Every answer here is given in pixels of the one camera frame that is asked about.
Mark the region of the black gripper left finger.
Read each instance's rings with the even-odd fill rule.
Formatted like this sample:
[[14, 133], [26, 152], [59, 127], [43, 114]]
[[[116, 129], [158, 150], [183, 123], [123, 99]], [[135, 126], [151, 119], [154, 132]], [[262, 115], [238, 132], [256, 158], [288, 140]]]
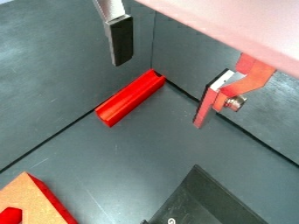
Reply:
[[134, 56], [134, 18], [122, 0], [92, 0], [107, 34], [112, 64], [119, 67]]

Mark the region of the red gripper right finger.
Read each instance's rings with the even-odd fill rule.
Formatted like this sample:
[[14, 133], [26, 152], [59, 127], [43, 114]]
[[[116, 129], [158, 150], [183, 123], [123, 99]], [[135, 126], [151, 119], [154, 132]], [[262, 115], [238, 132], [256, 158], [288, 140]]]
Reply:
[[220, 112], [223, 108], [239, 111], [246, 103], [243, 94], [262, 88], [276, 69], [242, 53], [236, 63], [236, 71], [226, 69], [206, 86], [200, 105], [194, 117], [194, 125], [200, 128], [210, 112]]

